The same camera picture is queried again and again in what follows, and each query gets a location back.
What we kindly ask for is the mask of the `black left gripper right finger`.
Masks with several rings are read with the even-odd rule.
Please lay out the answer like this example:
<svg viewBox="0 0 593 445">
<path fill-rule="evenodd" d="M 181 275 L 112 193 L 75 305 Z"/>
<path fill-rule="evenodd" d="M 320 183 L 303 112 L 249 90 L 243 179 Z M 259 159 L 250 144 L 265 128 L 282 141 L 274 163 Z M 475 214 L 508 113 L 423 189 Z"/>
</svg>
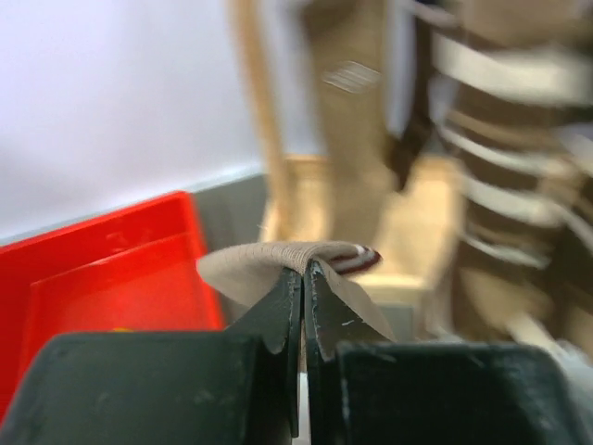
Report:
<svg viewBox="0 0 593 445">
<path fill-rule="evenodd" d="M 344 444 L 344 415 L 337 345 L 386 342 L 330 288 L 329 274 L 310 261 L 304 278 L 304 337 L 309 388 L 309 434 L 316 445 Z"/>
</svg>

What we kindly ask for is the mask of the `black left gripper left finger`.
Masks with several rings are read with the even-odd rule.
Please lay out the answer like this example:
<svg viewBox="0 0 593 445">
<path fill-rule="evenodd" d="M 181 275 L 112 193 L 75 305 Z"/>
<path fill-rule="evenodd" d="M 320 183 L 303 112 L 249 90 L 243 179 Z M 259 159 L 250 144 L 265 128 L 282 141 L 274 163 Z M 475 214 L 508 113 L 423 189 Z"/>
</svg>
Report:
<svg viewBox="0 0 593 445">
<path fill-rule="evenodd" d="M 298 436 L 302 285 L 297 272 L 283 269 L 271 291 L 226 329 L 258 343 L 246 408 L 249 439 Z"/>
</svg>

